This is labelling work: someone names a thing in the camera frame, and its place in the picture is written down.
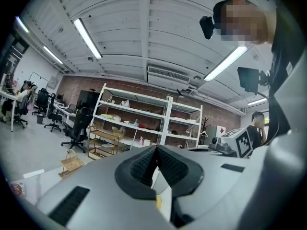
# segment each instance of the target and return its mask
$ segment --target white shelving unit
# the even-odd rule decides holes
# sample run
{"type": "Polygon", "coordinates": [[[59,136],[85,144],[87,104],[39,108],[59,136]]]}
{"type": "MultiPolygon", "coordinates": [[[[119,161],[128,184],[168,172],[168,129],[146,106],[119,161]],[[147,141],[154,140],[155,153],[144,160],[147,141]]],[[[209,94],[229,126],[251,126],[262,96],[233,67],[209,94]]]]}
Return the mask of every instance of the white shelving unit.
{"type": "Polygon", "coordinates": [[[161,139],[161,144],[165,144],[165,139],[166,137],[174,137],[174,138],[180,138],[180,139],[185,139],[185,140],[195,140],[196,141],[196,147],[198,147],[198,142],[200,139],[200,132],[201,132],[201,121],[202,121],[202,105],[200,106],[200,108],[194,107],[194,106],[189,106],[189,105],[184,105],[181,103],[177,103],[177,102],[173,102],[173,98],[171,98],[169,100],[169,105],[172,106],[172,110],[176,110],[176,111],[180,111],[180,112],[184,112],[190,115],[190,118],[192,116],[192,113],[194,112],[200,112],[199,115],[199,119],[198,121],[194,121],[191,119],[183,119],[183,118],[177,118],[177,117],[171,117],[170,115],[166,118],[166,124],[167,127],[169,125],[169,122],[173,122],[173,123],[179,123],[179,124],[183,124],[183,125],[187,125],[189,126],[189,128],[192,128],[193,126],[197,126],[198,127],[198,133],[197,133],[197,137],[189,137],[189,136],[184,136],[184,135],[174,135],[169,133],[168,131],[165,133],[165,136],[162,136],[161,139]]]}
{"type": "Polygon", "coordinates": [[[202,106],[200,108],[196,108],[196,107],[192,107],[192,106],[188,106],[188,105],[184,105],[184,104],[180,104],[180,103],[175,103],[175,102],[173,102],[173,97],[171,97],[171,96],[169,96],[167,100],[164,100],[164,99],[160,99],[160,98],[156,98],[156,97],[152,97],[152,96],[148,96],[148,95],[144,95],[144,94],[138,94],[138,93],[133,93],[133,92],[129,92],[129,91],[109,88],[109,87],[106,86],[106,84],[104,84],[104,86],[103,86],[103,88],[102,88],[102,90],[99,94],[98,101],[97,101],[95,109],[94,109],[94,115],[93,115],[94,117],[91,121],[91,125],[93,125],[94,119],[98,118],[100,120],[103,120],[104,122],[110,122],[110,123],[113,123],[113,124],[116,124],[116,125],[135,129],[135,134],[134,134],[134,138],[133,138],[131,146],[133,146],[133,143],[134,143],[134,140],[135,140],[135,137],[136,137],[138,130],[148,132],[148,133],[152,133],[152,134],[157,134],[158,135],[157,144],[164,145],[165,139],[166,139],[167,136],[186,139],[186,140],[195,140],[195,141],[197,141],[196,143],[198,144],[198,140],[199,140],[199,136],[200,136],[200,129],[201,129],[201,118],[200,118],[200,122],[195,122],[193,120],[185,120],[185,119],[182,119],[182,118],[171,117],[171,110],[172,109],[178,110],[178,111],[181,111],[181,112],[185,112],[185,113],[189,113],[189,114],[196,112],[196,111],[200,111],[200,117],[202,115],[202,106]],[[156,113],[152,113],[152,112],[138,110],[138,109],[135,109],[135,108],[126,107],[126,106],[122,106],[122,105],[119,105],[119,104],[103,101],[101,99],[102,99],[102,95],[105,91],[108,91],[111,94],[111,98],[119,97],[119,98],[123,98],[123,99],[127,99],[127,100],[132,100],[132,101],[135,101],[135,102],[140,102],[140,103],[151,104],[151,105],[163,107],[163,114],[156,114],[156,113]],[[126,124],[124,122],[119,122],[119,121],[115,121],[115,120],[112,120],[112,119],[108,119],[108,118],[100,116],[100,115],[96,115],[96,111],[97,111],[98,107],[100,107],[101,105],[106,106],[106,113],[108,111],[108,108],[110,107],[110,108],[118,109],[118,110],[121,110],[121,111],[129,112],[129,113],[134,113],[134,114],[138,114],[138,115],[142,115],[142,116],[146,116],[146,117],[150,117],[150,118],[160,119],[161,120],[161,124],[160,124],[161,131],[139,128],[139,127],[133,126],[131,124],[126,124]],[[169,122],[185,124],[185,125],[188,125],[189,127],[194,126],[194,125],[198,125],[199,126],[198,137],[192,138],[192,137],[188,137],[188,136],[184,136],[184,135],[169,134],[168,133],[169,122]]]}

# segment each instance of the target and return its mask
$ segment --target brick wall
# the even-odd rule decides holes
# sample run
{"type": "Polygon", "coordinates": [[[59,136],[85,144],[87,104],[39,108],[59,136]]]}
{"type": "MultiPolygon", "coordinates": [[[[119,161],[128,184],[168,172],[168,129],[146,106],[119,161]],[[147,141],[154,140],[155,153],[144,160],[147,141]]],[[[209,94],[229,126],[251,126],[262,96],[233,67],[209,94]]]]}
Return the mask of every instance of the brick wall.
{"type": "MultiPolygon", "coordinates": [[[[154,96],[157,98],[165,99],[167,95],[173,96],[174,101],[176,101],[177,96],[174,95],[173,93],[168,93],[160,89],[152,88],[152,87],[147,87],[144,85],[136,84],[136,83],[130,83],[130,82],[125,82],[125,81],[118,81],[118,80],[104,80],[104,79],[94,79],[94,78],[86,78],[86,77],[73,77],[73,76],[64,76],[59,88],[58,88],[58,94],[63,94],[63,100],[67,104],[77,104],[79,94],[81,90],[85,91],[90,91],[89,89],[95,89],[97,92],[100,92],[104,83],[107,84],[107,87],[110,88],[115,88],[115,89],[121,89],[121,90],[126,90],[126,91],[131,91],[135,93],[140,93],[140,94],[145,94],[149,96],[154,96]]],[[[110,97],[108,92],[105,92],[103,95],[103,99],[107,100],[110,97]]],[[[115,100],[116,104],[119,104],[122,99],[120,98],[113,98],[115,100]]],[[[195,107],[200,107],[202,105],[202,116],[203,118],[207,117],[209,118],[209,121],[207,122],[207,125],[220,125],[226,127],[226,131],[230,131],[235,128],[240,128],[240,116],[233,114],[231,112],[228,112],[226,110],[223,110],[219,107],[216,107],[214,105],[201,102],[192,98],[178,98],[179,103],[190,105],[190,106],[195,106],[195,107]]],[[[155,112],[158,114],[162,113],[162,108],[160,107],[155,107],[152,105],[147,105],[139,102],[133,102],[130,101],[130,106],[132,108],[136,109],[141,109],[141,110],[150,110],[151,112],[155,112]]],[[[105,107],[100,107],[99,110],[97,111],[97,114],[104,114],[106,113],[106,108],[105,107]]],[[[123,120],[129,120],[130,122],[134,122],[135,119],[138,119],[138,123],[140,125],[144,125],[146,127],[149,127],[151,129],[156,129],[157,127],[160,126],[160,120],[159,119],[154,119],[154,118],[147,118],[141,115],[136,115],[132,113],[127,113],[123,112],[121,110],[109,108],[108,109],[108,114],[114,114],[118,115],[121,117],[122,121],[123,120]]],[[[194,115],[192,115],[193,119],[197,119],[199,115],[199,112],[195,112],[194,115]]],[[[189,116],[186,113],[178,112],[173,110],[171,113],[171,116],[177,116],[177,117],[182,117],[182,118],[189,118],[189,116]]],[[[101,126],[102,123],[95,122],[97,126],[101,126]]],[[[112,130],[112,126],[116,126],[112,123],[105,122],[104,128],[108,130],[112,130]]],[[[185,130],[188,126],[186,125],[181,125],[177,123],[170,123],[169,130],[176,130],[179,134],[185,134],[185,130]]],[[[126,131],[126,136],[133,137],[134,136],[135,130],[127,128],[126,131]]],[[[197,127],[194,126],[192,130],[193,136],[197,135],[197,127]]],[[[138,131],[137,133],[137,138],[142,136],[144,139],[150,139],[152,142],[156,142],[157,140],[157,135],[151,134],[151,133],[146,133],[142,131],[138,131]]],[[[183,139],[178,139],[178,138],[171,138],[167,137],[166,144],[169,145],[178,145],[181,144],[184,146],[185,140],[183,139]]]]}

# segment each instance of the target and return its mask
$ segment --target black office chair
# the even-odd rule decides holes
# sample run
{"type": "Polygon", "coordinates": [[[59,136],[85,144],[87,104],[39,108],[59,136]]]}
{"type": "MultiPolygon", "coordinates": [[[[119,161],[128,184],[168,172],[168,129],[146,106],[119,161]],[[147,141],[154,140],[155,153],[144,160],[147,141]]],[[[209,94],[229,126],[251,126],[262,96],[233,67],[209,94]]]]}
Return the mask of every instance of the black office chair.
{"type": "Polygon", "coordinates": [[[14,112],[14,123],[20,124],[22,128],[24,128],[23,122],[28,125],[28,121],[21,118],[22,115],[26,115],[28,113],[28,100],[29,97],[25,96],[23,101],[17,106],[17,111],[14,112]]]}
{"type": "Polygon", "coordinates": [[[38,91],[37,99],[35,102],[35,105],[38,107],[38,111],[32,112],[32,115],[35,113],[40,114],[41,112],[46,112],[48,107],[48,98],[49,93],[46,89],[42,88],[40,91],[38,91]]]}
{"type": "Polygon", "coordinates": [[[49,110],[48,110],[48,113],[47,113],[47,117],[52,120],[52,123],[45,125],[44,128],[46,128],[46,126],[51,126],[52,128],[51,128],[50,132],[52,132],[53,128],[56,128],[57,130],[59,130],[61,132],[59,125],[55,124],[55,122],[62,121],[62,116],[58,114],[58,111],[55,110],[55,108],[53,106],[55,97],[56,97],[55,93],[52,93],[51,102],[50,102],[49,110]]]}
{"type": "Polygon", "coordinates": [[[70,149],[74,146],[83,150],[83,153],[86,152],[85,148],[83,147],[82,141],[86,138],[86,128],[90,124],[93,119],[93,115],[91,114],[91,110],[89,108],[82,108],[80,112],[76,115],[75,123],[73,128],[71,128],[68,124],[64,123],[65,128],[63,131],[65,135],[71,138],[70,142],[62,142],[63,144],[71,145],[70,149]]]}

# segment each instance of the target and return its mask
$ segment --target white ceiling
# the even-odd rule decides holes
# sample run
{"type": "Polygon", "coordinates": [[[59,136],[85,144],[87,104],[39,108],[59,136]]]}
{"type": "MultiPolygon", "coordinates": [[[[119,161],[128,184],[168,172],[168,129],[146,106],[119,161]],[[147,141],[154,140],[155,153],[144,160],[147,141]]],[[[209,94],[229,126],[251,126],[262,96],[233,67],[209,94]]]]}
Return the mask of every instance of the white ceiling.
{"type": "MultiPolygon", "coordinates": [[[[236,69],[249,67],[266,72],[271,66],[271,48],[248,44],[248,51],[234,64],[213,81],[203,81],[238,46],[238,42],[222,42],[218,35],[211,40],[203,36],[199,20],[204,15],[212,16],[219,1],[32,0],[20,17],[30,29],[25,35],[28,41],[39,50],[43,45],[49,47],[64,62],[54,64],[63,73],[147,82],[148,65],[156,65],[189,76],[190,85],[196,89],[191,96],[206,95],[225,106],[245,108],[248,101],[260,97],[252,97],[240,88],[236,69]],[[78,34],[72,23],[78,18],[82,18],[102,59],[95,59],[78,34]]],[[[264,9],[274,8],[274,0],[250,1],[264,9]]]]}

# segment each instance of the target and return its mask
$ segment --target gray floor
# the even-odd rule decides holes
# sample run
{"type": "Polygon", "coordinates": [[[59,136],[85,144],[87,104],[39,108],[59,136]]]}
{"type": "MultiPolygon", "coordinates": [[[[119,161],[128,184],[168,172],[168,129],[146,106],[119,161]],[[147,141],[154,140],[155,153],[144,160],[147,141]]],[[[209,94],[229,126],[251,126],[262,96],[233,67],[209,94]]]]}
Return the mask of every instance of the gray floor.
{"type": "MultiPolygon", "coordinates": [[[[14,125],[11,132],[11,123],[0,122],[0,165],[8,181],[23,179],[23,174],[44,169],[50,171],[61,166],[60,160],[65,159],[69,145],[60,145],[70,141],[62,132],[36,123],[36,115],[29,112],[23,116],[28,121],[25,129],[19,124],[14,125]]],[[[44,118],[44,123],[51,120],[44,118]]],[[[75,152],[85,162],[91,162],[79,148],[75,152]]]]}

